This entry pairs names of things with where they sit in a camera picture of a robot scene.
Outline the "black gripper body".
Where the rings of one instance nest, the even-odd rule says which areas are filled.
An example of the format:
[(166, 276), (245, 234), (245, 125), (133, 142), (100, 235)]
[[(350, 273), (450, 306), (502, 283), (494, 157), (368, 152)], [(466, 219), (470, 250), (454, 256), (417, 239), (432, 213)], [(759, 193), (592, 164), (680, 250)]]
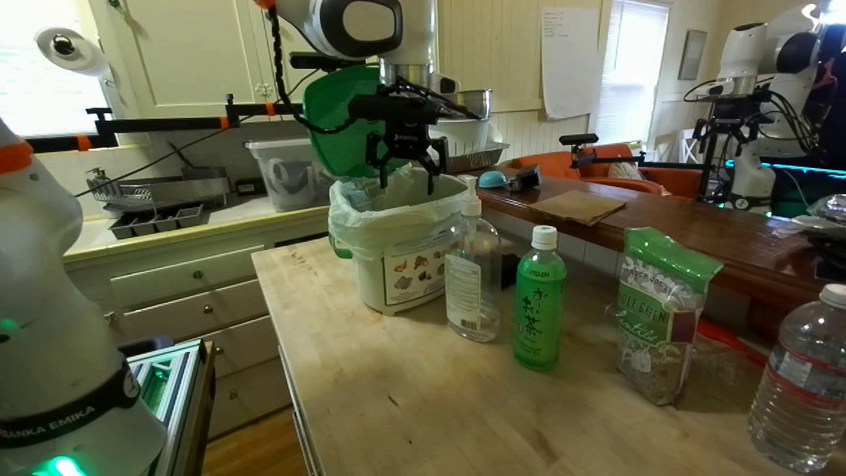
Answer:
[(432, 145), (428, 128), (458, 119), (459, 108), (425, 87), (379, 87), (373, 96), (354, 96), (350, 113), (379, 121), (364, 137), (368, 160), (421, 160)]

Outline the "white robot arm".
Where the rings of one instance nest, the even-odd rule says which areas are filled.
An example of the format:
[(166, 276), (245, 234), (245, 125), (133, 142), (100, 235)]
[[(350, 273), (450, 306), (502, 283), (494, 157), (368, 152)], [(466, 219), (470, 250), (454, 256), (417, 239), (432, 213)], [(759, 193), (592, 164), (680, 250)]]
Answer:
[(323, 70), (293, 119), (310, 133), (334, 181), (388, 178), (417, 164), (425, 185), (447, 166), (447, 142), (432, 136), (438, 119), (459, 117), (433, 86), (433, 0), (254, 0), (273, 35), (276, 82), (284, 82), (281, 23), (293, 27), (310, 53), (293, 66)]

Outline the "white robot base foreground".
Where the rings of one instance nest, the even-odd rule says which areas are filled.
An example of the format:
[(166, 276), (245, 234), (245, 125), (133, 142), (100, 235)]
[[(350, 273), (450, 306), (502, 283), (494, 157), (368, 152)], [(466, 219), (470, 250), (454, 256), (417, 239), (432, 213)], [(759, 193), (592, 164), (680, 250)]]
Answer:
[(0, 472), (145, 476), (165, 425), (63, 255), (81, 206), (0, 121)]

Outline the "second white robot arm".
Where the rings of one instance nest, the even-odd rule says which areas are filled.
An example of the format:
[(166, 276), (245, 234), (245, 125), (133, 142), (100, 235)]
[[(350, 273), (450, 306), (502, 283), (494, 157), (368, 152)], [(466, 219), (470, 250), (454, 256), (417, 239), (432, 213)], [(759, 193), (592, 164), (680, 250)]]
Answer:
[(687, 104), (708, 105), (695, 121), (704, 203), (766, 210), (777, 175), (765, 160), (819, 152), (823, 117), (807, 105), (819, 53), (823, 27), (777, 29), (754, 22), (726, 35), (720, 74), (684, 92)]

